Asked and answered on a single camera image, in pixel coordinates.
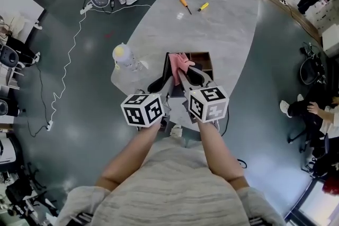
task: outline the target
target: red mark on floor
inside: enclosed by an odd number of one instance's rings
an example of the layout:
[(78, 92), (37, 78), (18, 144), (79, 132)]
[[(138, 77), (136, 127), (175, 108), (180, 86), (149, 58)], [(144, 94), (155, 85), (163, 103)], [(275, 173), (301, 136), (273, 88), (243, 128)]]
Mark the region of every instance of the red mark on floor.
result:
[(114, 30), (112, 30), (110, 33), (105, 34), (105, 38), (109, 39), (114, 33)]

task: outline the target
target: pink cloth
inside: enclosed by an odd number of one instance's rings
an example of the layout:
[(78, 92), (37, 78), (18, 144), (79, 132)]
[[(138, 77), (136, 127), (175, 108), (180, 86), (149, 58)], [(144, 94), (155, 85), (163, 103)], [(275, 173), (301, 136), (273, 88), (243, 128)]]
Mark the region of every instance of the pink cloth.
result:
[(168, 54), (169, 56), (169, 61), (171, 62), (171, 67), (172, 67), (172, 74), (174, 77), (174, 84), (175, 86), (179, 85), (179, 75), (178, 75), (178, 69), (182, 69), (185, 74), (187, 73), (187, 70), (189, 66), (194, 66), (195, 63), (193, 61), (190, 61), (186, 54), (181, 53), (181, 54)]

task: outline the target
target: gray t-shirt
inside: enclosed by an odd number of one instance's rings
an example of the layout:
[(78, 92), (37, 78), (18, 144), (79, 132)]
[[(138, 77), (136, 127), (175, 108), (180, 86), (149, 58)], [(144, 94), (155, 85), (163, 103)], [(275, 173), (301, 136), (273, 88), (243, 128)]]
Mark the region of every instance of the gray t-shirt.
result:
[(203, 152), (181, 147), (153, 154), (113, 192), (72, 190), (56, 225), (80, 212), (93, 214), (95, 226), (285, 225), (260, 192), (235, 191), (211, 173)]

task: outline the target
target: person's left arm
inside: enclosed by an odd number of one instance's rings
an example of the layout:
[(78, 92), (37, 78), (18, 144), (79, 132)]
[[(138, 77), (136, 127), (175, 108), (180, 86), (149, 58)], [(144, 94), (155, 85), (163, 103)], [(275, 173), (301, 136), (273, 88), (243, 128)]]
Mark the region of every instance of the person's left arm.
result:
[(307, 106), (307, 110), (310, 113), (318, 115), (324, 121), (334, 124), (335, 126), (339, 126), (339, 123), (336, 121), (339, 116), (335, 116), (337, 113), (327, 112), (319, 108), (316, 102), (309, 102), (310, 104)]
[(160, 128), (160, 121), (142, 130), (107, 165), (95, 186), (113, 191), (144, 162)]

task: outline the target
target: orange screwdriver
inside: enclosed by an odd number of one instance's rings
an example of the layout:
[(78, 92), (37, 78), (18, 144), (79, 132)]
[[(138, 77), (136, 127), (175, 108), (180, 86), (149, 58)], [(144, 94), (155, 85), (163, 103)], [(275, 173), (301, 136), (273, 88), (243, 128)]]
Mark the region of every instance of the orange screwdriver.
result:
[(192, 15), (192, 13), (191, 13), (191, 11), (189, 9), (189, 6), (186, 3), (186, 0), (180, 0), (180, 2), (189, 10), (190, 14)]

